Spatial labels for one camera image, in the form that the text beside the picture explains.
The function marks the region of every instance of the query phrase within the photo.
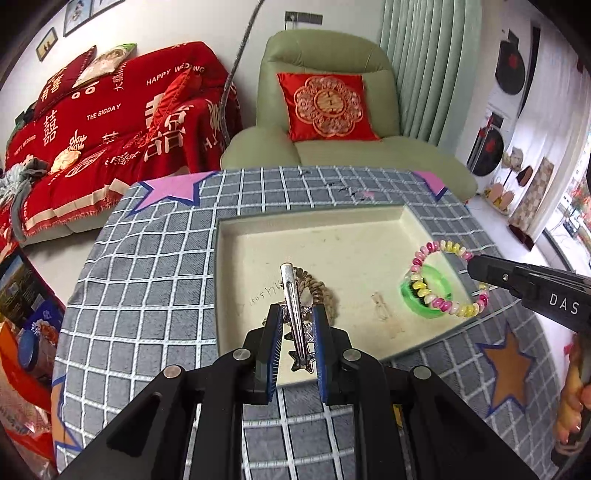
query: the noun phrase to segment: green armchair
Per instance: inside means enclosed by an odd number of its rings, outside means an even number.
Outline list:
[[[361,74],[369,120],[380,141],[292,142],[277,73]],[[400,135],[398,98],[386,54],[364,38],[327,30],[287,30],[267,42],[259,73],[256,126],[234,137],[223,168],[356,166],[431,171],[461,200],[476,194],[465,165],[426,142]]]

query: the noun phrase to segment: white tray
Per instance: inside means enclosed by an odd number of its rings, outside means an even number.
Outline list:
[[[283,300],[280,265],[291,262],[323,281],[338,300],[335,327],[351,344],[384,359],[428,342],[465,319],[425,319],[404,303],[400,285],[418,247],[431,240],[405,206],[310,210],[223,219],[216,246],[216,324],[221,355],[242,346],[249,330],[262,326],[271,303]],[[448,254],[427,264],[448,280],[455,301],[469,300]],[[384,320],[372,296],[381,294],[391,317]],[[284,334],[289,331],[284,326]],[[278,384],[313,380],[292,372],[283,340]]]

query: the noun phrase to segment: pillow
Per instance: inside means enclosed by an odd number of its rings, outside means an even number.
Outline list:
[[[98,77],[113,73],[137,46],[137,43],[126,43],[112,48],[98,56],[78,77],[78,80],[76,80],[76,83],[74,84],[74,88],[78,88]]]
[[[37,120],[72,91],[74,83],[95,57],[95,54],[96,45],[85,51],[82,55],[78,55],[45,83],[35,105],[34,120]]]
[[[278,73],[290,138],[379,140],[369,124],[361,75]]]
[[[148,143],[156,132],[162,127],[169,115],[174,113],[175,109],[187,100],[195,97],[201,90],[202,77],[193,69],[186,69],[181,75],[176,77],[166,88],[162,95],[158,107],[154,112],[150,128],[144,137],[144,142]]]

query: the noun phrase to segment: sofa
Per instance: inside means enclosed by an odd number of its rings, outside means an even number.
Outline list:
[[[287,105],[277,73],[361,74],[369,120],[380,141],[292,142]],[[459,160],[426,142],[400,134],[395,74],[373,42],[327,30],[287,30],[267,42],[259,73],[256,126],[236,135],[222,168],[362,166],[431,171],[463,202],[476,182]]]
[[[6,169],[33,157],[51,166],[73,145],[81,155],[33,185],[19,212],[26,237],[21,245],[101,228],[137,181],[218,170],[223,150],[217,120],[227,75],[203,42],[171,46],[65,92],[26,124],[8,145]],[[226,122],[231,135],[242,128],[235,91]],[[15,243],[14,222],[6,203],[0,208],[0,258]]]

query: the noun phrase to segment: table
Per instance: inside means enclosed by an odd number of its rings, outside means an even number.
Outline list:
[[[434,239],[501,256],[450,192],[435,201],[409,172],[352,167],[222,171],[200,185],[200,205],[164,198],[134,213],[149,189],[132,186],[111,214],[80,274],[56,358],[61,420],[71,435],[57,447],[60,470],[168,364],[185,369],[217,357],[213,253],[216,221],[237,215],[371,204],[406,204]],[[465,264],[449,259],[467,291]],[[494,371],[475,346],[499,343],[509,324],[536,357],[524,413],[506,402],[487,417]],[[551,426],[559,386],[538,320],[504,290],[471,324],[392,360],[430,366],[540,478],[551,478]],[[245,406],[243,472],[247,480],[352,479],[350,407],[328,408],[316,383],[279,388],[268,407]]]

